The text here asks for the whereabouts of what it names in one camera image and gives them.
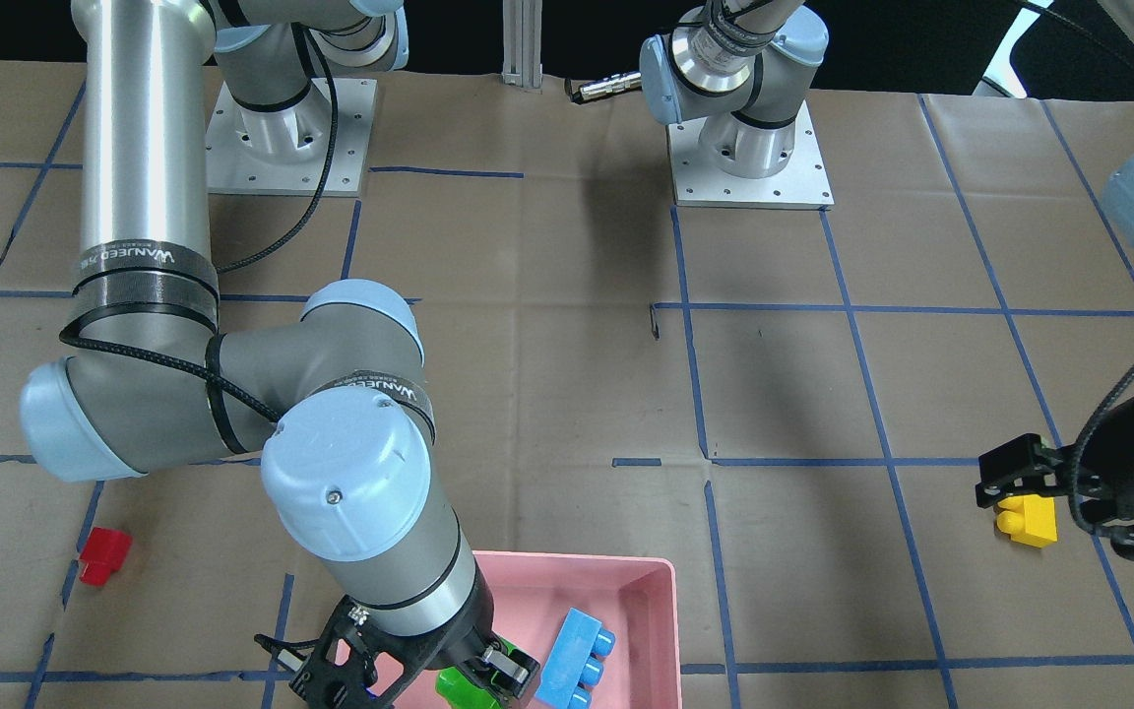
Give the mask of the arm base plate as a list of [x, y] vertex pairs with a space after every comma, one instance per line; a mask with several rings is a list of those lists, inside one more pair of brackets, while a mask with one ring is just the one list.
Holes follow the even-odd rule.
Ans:
[[329, 140], [335, 138], [324, 194], [358, 197], [369, 162], [378, 82], [338, 78], [338, 133], [324, 78], [299, 104], [256, 112], [235, 102], [221, 87], [209, 120], [208, 189], [243, 196], [310, 196], [318, 188]]
[[667, 127], [679, 206], [828, 210], [831, 179], [807, 103], [775, 130], [723, 113]]

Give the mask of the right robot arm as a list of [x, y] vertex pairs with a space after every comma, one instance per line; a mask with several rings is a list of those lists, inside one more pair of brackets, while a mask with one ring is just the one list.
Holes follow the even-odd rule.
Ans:
[[[455, 669], [521, 708], [539, 664], [494, 604], [432, 471], [435, 417], [412, 309], [329, 282], [287, 326], [225, 334], [209, 251], [203, 64], [215, 54], [256, 157], [321, 152], [339, 71], [397, 69], [400, 1], [75, 1], [87, 45], [81, 256], [60, 341], [20, 394], [35, 461], [66, 481], [260, 455], [281, 524], [341, 585], [315, 640], [261, 634], [311, 708], [391, 708]], [[319, 150], [318, 141], [325, 147]]]

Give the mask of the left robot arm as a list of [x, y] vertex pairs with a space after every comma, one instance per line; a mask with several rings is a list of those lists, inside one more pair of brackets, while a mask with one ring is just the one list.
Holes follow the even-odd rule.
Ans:
[[[1100, 18], [1065, 24], [1058, 58], [1085, 47], [1108, 73], [1107, 98], [1134, 99], [1134, 1], [1098, 1]], [[750, 185], [784, 174], [807, 157], [795, 120], [811, 88], [925, 90], [967, 95], [976, 88], [1019, 12], [1032, 1], [694, 1], [688, 12], [644, 40], [642, 91], [655, 121], [702, 121], [699, 161]], [[1099, 194], [1108, 229], [1134, 248], [1134, 154]], [[1134, 363], [1110, 387], [1066, 445], [1026, 432], [982, 453], [976, 503], [996, 510], [1013, 542], [1046, 545], [1056, 501], [1074, 525], [1134, 562]]]

